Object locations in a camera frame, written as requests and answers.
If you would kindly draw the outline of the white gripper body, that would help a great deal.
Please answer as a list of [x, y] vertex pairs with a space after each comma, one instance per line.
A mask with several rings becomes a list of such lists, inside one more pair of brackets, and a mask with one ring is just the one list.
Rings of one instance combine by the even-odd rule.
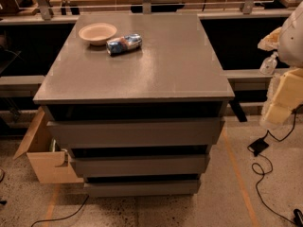
[[260, 125], [276, 129], [303, 103], [303, 69], [296, 68], [272, 77], [262, 111]]

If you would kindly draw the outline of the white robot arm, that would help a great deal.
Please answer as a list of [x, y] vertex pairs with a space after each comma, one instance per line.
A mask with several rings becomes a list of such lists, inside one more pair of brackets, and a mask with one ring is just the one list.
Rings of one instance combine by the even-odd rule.
[[271, 51], [259, 71], [273, 75], [277, 60], [290, 69], [275, 74], [270, 81], [260, 125], [268, 130], [280, 127], [292, 111], [303, 103], [303, 2], [292, 12], [284, 24], [260, 40], [258, 48]]

